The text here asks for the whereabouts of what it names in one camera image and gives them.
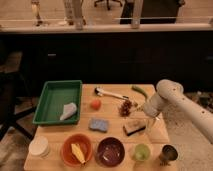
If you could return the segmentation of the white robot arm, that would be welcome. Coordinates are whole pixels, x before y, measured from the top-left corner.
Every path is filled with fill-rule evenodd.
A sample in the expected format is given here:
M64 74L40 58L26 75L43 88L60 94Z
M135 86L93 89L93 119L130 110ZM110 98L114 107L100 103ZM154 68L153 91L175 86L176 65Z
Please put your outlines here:
M155 118L168 103L176 105L213 144L213 114L187 98L183 91L183 86L178 82L160 80L156 85L156 92L142 105L142 110L147 116Z

